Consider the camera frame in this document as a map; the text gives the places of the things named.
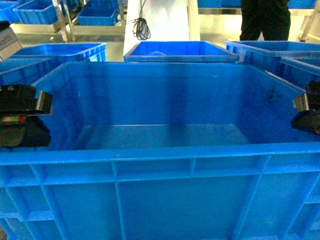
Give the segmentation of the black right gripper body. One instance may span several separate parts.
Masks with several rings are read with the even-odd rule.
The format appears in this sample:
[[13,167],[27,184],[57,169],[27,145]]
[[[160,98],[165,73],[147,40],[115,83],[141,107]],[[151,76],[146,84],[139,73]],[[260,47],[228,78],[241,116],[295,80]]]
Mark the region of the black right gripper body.
[[320,135],[320,83],[310,81],[306,85],[309,111],[297,112],[290,121],[291,127],[314,135]]

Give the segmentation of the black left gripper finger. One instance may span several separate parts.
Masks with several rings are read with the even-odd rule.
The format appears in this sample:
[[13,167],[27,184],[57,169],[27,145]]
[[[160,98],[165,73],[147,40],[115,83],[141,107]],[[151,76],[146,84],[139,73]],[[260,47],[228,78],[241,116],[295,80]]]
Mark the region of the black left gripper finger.
[[45,91],[40,91],[38,99],[36,101],[36,113],[38,115],[52,115],[54,110],[52,101],[52,94]]

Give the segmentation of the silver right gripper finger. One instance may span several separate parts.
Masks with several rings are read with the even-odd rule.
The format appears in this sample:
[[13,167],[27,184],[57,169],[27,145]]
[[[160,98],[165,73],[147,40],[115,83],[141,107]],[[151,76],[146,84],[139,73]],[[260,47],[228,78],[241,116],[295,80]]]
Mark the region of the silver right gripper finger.
[[306,93],[296,96],[292,103],[298,113],[310,110],[308,95]]

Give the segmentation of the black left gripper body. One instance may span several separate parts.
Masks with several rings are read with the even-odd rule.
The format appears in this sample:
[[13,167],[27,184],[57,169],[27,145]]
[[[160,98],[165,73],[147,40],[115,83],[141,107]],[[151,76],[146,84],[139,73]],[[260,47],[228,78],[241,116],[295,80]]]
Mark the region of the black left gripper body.
[[2,148],[47,147],[50,130],[36,113],[39,97],[32,85],[0,87],[0,146]]

